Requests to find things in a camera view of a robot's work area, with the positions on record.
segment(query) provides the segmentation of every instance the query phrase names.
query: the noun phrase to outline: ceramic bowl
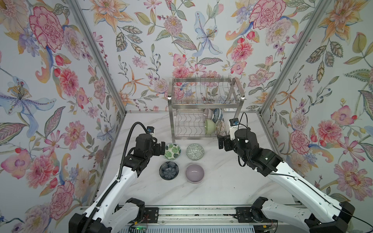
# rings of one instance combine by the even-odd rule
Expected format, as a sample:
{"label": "ceramic bowl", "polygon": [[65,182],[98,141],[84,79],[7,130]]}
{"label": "ceramic bowl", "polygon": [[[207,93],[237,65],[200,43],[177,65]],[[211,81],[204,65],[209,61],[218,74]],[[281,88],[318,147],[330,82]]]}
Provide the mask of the ceramic bowl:
{"label": "ceramic bowl", "polygon": [[205,155],[205,150],[200,144],[190,144],[185,151],[188,158],[193,161],[200,160]]}
{"label": "ceramic bowl", "polygon": [[168,160],[174,160],[178,158],[181,154],[181,148],[179,147],[179,145],[175,143],[167,144],[165,150],[166,152],[164,154],[164,157]]}
{"label": "ceramic bowl", "polygon": [[209,108],[206,108],[204,111],[203,111],[203,118],[206,120],[206,119],[212,119],[212,116],[213,116],[213,112],[211,109]]}
{"label": "ceramic bowl", "polygon": [[214,117],[212,119],[213,122],[217,122],[217,120],[221,120],[223,118],[223,110],[221,108],[217,108],[214,110]]}
{"label": "ceramic bowl", "polygon": [[174,162],[166,162],[159,168],[159,175],[164,180],[172,180],[179,174],[179,167]]}
{"label": "ceramic bowl", "polygon": [[204,176],[205,171],[199,164],[196,163],[190,164],[185,170],[186,179],[193,184],[198,184],[201,182]]}
{"label": "ceramic bowl", "polygon": [[206,119],[205,120],[205,130],[206,130],[206,135],[214,133],[215,123],[210,119]]}
{"label": "ceramic bowl", "polygon": [[215,134],[221,135],[225,132],[225,123],[223,120],[217,120],[215,124]]}

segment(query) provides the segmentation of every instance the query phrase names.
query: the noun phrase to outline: floral wallpaper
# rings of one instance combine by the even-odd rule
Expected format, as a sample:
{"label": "floral wallpaper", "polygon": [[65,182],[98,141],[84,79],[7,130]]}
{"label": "floral wallpaper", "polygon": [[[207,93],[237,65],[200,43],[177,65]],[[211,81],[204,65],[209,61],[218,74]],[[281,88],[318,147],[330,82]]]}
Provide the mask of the floral wallpaper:
{"label": "floral wallpaper", "polygon": [[[282,157],[355,216],[372,222],[373,3],[336,0],[264,119]],[[348,232],[367,232],[352,219]]]}
{"label": "floral wallpaper", "polygon": [[[126,109],[165,111],[169,78],[238,77],[244,107],[259,110],[316,0],[86,0],[92,31]],[[210,96],[179,83],[175,97]]]}
{"label": "floral wallpaper", "polygon": [[123,114],[64,0],[1,0],[0,38],[0,232],[66,232]]}

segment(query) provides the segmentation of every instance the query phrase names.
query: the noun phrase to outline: green leaf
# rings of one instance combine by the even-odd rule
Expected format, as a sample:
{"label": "green leaf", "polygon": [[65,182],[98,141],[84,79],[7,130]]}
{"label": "green leaf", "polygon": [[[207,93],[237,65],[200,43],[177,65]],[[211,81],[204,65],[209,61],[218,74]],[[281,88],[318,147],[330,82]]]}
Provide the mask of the green leaf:
{"label": "green leaf", "polygon": [[144,13],[135,12],[135,15],[143,25],[147,26],[150,24],[150,19]]}
{"label": "green leaf", "polygon": [[63,9],[65,7],[60,4],[60,3],[57,3],[55,6],[54,6],[54,9],[53,9],[53,13],[55,13],[56,15],[60,15],[63,13]]}
{"label": "green leaf", "polygon": [[87,138],[87,142],[89,143],[89,144],[92,144],[92,136],[87,132],[87,136],[86,136],[86,138]]}
{"label": "green leaf", "polygon": [[357,80],[360,80],[362,82],[369,82],[370,80],[369,72],[370,70],[368,69],[358,69],[358,70],[351,71],[349,73],[345,73],[344,75],[346,77],[356,78]]}
{"label": "green leaf", "polygon": [[352,51],[354,53],[362,53],[366,45],[367,37],[361,32],[356,33],[354,43],[352,44]]}
{"label": "green leaf", "polygon": [[163,39],[163,38],[170,37],[170,36],[171,36],[171,34],[170,34],[168,31],[166,31],[166,30],[162,30],[162,31],[157,35],[156,41],[161,40],[161,39]]}
{"label": "green leaf", "polygon": [[349,200],[347,197],[345,197],[344,195],[342,195],[342,194],[340,194],[340,193],[333,193],[333,194],[330,194],[329,197],[334,198],[334,199],[336,199],[336,200],[339,201],[339,202],[351,201],[351,200]]}
{"label": "green leaf", "polygon": [[311,11],[310,13],[307,13],[305,16],[303,16],[302,20],[299,23],[301,23],[305,20],[308,20],[311,17],[312,13],[313,13],[313,11]]}
{"label": "green leaf", "polygon": [[360,56],[352,57],[348,61],[344,62],[344,64],[352,65],[352,64],[358,63],[361,59],[363,59],[363,57],[360,57]]}
{"label": "green leaf", "polygon": [[178,10],[178,11],[176,11],[176,14],[179,16],[180,19],[183,19],[185,21],[187,20],[183,11]]}

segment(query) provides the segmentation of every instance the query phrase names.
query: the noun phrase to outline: white marble table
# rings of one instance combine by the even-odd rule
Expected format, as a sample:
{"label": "white marble table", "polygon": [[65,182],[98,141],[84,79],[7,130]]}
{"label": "white marble table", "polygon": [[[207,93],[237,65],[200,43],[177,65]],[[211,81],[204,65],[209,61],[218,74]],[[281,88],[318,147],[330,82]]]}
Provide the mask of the white marble table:
{"label": "white marble table", "polygon": [[[229,117],[224,115],[227,123]],[[248,117],[249,127],[256,133],[260,147],[270,149],[257,115],[251,113]],[[127,114],[98,195],[115,176],[128,131],[135,121],[142,122],[145,127],[155,127],[155,137],[158,142],[165,141],[166,144],[172,142],[167,113]],[[143,132],[140,126],[136,126],[128,149],[135,146],[136,136]],[[180,169],[178,176],[170,181],[163,180],[159,176],[159,167],[167,160],[163,156],[153,156],[147,168],[128,189],[122,199],[123,203],[133,197],[145,201],[146,205],[244,205],[252,204],[259,196],[263,196],[281,204],[294,204],[292,195],[277,183],[263,177],[250,167],[240,167],[237,155],[233,151],[219,150],[216,139],[176,140],[176,143],[182,150],[181,156],[174,160]],[[184,174],[187,165],[193,163],[185,154],[187,146],[192,143],[199,143],[205,149],[205,156],[196,161],[205,171],[205,177],[199,184],[189,183]]]}

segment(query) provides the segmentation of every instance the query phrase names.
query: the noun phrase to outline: wire rack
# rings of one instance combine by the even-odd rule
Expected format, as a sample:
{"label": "wire rack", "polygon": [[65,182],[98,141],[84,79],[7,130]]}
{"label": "wire rack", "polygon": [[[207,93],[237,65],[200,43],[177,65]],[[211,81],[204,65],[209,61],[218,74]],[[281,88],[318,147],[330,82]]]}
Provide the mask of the wire rack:
{"label": "wire rack", "polygon": [[167,97],[175,142],[216,137],[215,133],[206,135],[204,109],[236,108],[236,118],[245,93],[238,78],[171,78]]}

